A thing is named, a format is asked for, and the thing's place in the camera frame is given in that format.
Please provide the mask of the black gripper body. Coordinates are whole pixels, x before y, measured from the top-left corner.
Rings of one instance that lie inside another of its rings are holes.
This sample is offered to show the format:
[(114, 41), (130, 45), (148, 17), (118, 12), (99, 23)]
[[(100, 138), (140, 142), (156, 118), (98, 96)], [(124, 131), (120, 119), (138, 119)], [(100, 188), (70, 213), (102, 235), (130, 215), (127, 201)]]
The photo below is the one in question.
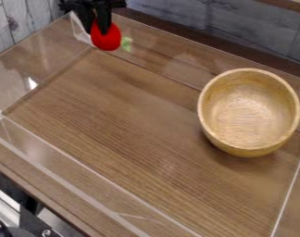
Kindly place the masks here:
[(126, 7), (126, 0), (59, 0), (59, 9), (68, 11), (91, 11), (99, 8), (111, 11)]

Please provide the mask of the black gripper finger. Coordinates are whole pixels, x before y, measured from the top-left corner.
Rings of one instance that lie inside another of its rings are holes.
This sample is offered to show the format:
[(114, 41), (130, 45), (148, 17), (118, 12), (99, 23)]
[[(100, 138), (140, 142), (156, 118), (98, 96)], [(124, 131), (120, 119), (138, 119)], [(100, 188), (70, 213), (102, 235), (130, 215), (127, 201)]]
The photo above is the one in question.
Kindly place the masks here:
[(79, 9), (76, 11), (76, 16), (79, 18), (79, 21), (82, 23), (83, 29), (86, 33), (91, 32), (91, 24), (94, 20), (94, 14), (88, 9)]
[(111, 24), (111, 12), (107, 6), (100, 6), (96, 8), (96, 22), (100, 33), (106, 35), (108, 33)]

